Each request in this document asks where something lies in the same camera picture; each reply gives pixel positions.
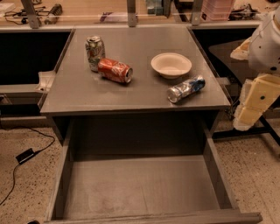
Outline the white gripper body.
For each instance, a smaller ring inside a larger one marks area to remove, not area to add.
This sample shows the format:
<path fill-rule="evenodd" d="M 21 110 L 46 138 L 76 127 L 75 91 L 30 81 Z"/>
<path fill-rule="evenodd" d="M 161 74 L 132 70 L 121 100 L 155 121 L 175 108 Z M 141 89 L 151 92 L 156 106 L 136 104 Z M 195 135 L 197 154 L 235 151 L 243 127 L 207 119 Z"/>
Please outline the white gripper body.
<path fill-rule="evenodd" d="M 256 78 L 256 83 L 258 86 L 266 88 L 279 88 L 280 77 L 270 73 L 259 73 Z"/>

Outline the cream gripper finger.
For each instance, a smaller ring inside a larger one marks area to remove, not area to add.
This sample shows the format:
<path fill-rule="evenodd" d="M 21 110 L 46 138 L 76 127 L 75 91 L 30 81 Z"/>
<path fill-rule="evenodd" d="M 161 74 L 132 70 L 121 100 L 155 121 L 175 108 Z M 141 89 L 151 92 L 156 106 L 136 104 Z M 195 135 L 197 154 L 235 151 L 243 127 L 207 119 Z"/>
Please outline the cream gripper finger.
<path fill-rule="evenodd" d="M 258 86 L 256 78 L 246 79 L 241 88 L 240 104 L 234 112 L 236 130 L 249 130 L 280 96 L 280 87 Z"/>
<path fill-rule="evenodd" d="M 235 60 L 247 60 L 249 57 L 250 42 L 251 42 L 251 38 L 245 39 L 238 47 L 236 47 L 230 53 L 230 57 Z"/>

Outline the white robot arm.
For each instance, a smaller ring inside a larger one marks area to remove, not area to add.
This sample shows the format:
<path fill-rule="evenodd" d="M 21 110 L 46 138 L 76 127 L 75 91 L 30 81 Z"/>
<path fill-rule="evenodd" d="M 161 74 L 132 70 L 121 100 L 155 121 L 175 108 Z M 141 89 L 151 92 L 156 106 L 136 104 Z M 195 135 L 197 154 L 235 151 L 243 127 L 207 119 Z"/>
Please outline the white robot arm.
<path fill-rule="evenodd" d="M 234 112 L 236 130 L 250 129 L 280 96 L 280 6 L 270 12 L 252 36 L 235 48 L 230 57 L 246 60 L 257 71 L 253 80 L 245 80 Z"/>

